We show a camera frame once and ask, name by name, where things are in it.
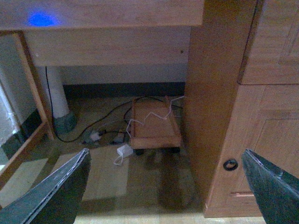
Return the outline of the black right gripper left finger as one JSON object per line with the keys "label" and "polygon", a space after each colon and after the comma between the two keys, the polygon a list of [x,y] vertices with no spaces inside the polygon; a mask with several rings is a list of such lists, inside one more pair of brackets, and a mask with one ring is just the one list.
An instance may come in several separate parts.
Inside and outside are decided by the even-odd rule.
{"label": "black right gripper left finger", "polygon": [[91,155],[85,148],[0,211],[2,224],[72,224],[86,189]]}

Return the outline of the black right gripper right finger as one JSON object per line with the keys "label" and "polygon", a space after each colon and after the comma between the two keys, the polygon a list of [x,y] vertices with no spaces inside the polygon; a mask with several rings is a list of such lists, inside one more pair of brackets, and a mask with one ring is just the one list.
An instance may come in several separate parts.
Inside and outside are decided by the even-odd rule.
{"label": "black right gripper right finger", "polygon": [[242,154],[249,188],[267,224],[299,222],[299,179],[250,149]]}

